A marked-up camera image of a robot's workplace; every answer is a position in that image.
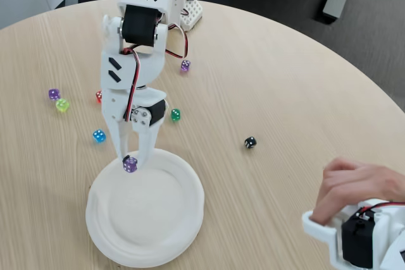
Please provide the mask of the person's hand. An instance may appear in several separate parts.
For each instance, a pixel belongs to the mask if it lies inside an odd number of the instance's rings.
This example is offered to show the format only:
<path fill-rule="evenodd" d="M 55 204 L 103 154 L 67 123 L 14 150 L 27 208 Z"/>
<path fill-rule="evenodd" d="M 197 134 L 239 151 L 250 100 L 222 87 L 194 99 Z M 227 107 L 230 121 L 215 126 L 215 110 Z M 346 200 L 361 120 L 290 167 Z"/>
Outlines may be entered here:
<path fill-rule="evenodd" d="M 368 199 L 404 202 L 404 175 L 385 166 L 336 158 L 323 170 L 310 219 L 326 225 L 345 206 Z"/>

